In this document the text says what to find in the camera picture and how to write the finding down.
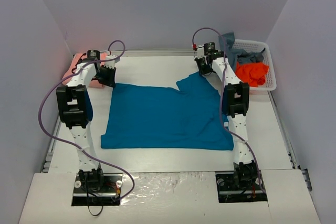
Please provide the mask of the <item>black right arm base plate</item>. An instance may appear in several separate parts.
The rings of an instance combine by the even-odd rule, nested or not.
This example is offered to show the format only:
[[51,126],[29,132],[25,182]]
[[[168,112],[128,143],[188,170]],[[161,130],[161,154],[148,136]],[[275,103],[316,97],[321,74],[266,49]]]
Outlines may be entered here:
[[221,204],[244,202],[267,202],[267,194],[258,178],[238,185],[233,172],[215,173],[218,202]]

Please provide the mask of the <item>teal blue t shirt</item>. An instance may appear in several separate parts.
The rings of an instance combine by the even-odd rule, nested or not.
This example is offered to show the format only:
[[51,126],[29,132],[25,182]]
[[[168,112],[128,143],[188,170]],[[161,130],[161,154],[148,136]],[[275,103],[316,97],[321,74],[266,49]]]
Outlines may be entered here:
[[231,151],[234,143],[221,122],[218,91],[198,73],[177,88],[118,83],[112,91],[102,149],[190,148]]

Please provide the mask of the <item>pink t shirt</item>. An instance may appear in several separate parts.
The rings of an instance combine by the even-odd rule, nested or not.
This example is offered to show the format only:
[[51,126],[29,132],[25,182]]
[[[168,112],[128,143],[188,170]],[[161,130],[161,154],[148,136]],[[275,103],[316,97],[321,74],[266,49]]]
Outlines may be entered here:
[[[100,52],[100,59],[102,60],[105,60],[106,59],[106,56],[107,56],[107,52],[106,51],[101,51]],[[64,74],[63,78],[71,75],[71,74],[74,74],[76,72],[76,69],[77,69],[77,64],[79,64],[79,61],[80,60],[84,60],[87,58],[87,55],[86,53],[77,53],[75,54],[72,62],[71,62],[71,65],[69,67],[69,69],[67,70],[67,72]],[[65,81],[63,81],[63,85],[67,85],[67,83],[70,81],[70,79],[67,79]],[[103,88],[104,86],[102,84],[100,84],[97,80],[92,80],[89,84],[89,87],[91,88]]]

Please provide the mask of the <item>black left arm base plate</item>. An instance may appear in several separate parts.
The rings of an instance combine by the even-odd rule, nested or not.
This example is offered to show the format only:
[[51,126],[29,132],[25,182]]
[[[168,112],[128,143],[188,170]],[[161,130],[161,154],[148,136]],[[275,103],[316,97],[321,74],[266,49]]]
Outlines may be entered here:
[[119,206],[122,174],[104,174],[102,186],[88,185],[88,193],[84,178],[76,175],[72,193],[72,206]]

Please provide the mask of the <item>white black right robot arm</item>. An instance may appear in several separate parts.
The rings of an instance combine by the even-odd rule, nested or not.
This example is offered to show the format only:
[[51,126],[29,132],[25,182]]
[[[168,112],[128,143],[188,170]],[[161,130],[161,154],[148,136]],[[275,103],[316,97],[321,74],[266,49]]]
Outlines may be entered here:
[[234,141],[233,183],[246,189],[259,176],[255,155],[248,144],[247,112],[249,108],[249,84],[241,81],[231,68],[224,52],[215,48],[213,42],[193,45],[194,60],[201,75],[216,73],[222,82],[219,118],[228,119],[224,127]]

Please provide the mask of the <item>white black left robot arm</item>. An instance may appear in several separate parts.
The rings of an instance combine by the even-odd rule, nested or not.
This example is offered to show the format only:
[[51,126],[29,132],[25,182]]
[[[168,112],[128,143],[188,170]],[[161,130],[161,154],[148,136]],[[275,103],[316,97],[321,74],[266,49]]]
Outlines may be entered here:
[[63,87],[57,88],[56,97],[60,120],[70,130],[76,144],[79,181],[84,188],[101,191],[106,179],[100,162],[94,160],[97,156],[90,129],[93,108],[87,87],[94,78],[102,85],[114,87],[116,67],[110,51],[88,50],[86,56],[79,60],[76,75],[66,80]]

